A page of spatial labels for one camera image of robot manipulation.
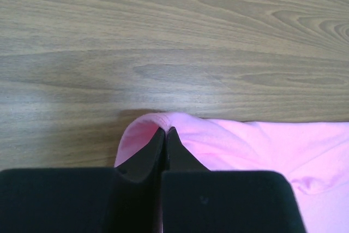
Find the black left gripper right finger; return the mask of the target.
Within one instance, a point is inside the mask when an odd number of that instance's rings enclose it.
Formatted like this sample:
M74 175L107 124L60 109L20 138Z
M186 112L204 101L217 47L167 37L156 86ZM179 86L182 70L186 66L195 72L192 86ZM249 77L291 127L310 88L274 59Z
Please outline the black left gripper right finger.
M166 136L163 232L304 232L290 184L274 171L210 171Z

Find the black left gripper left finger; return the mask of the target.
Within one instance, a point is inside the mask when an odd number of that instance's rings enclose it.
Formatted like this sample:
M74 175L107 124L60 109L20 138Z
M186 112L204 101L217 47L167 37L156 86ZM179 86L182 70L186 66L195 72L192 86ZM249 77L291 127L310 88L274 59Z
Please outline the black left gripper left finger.
M165 132L116 168L1 172L1 232L156 232Z

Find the pink t shirt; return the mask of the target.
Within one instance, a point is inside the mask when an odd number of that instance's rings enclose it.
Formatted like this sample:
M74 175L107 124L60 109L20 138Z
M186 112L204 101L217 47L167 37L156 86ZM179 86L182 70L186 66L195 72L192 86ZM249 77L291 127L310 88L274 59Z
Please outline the pink t shirt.
M149 113L126 128L115 165L143 148L157 129L171 128L210 170L282 174L292 186L307 232L348 232L347 122L237 122Z

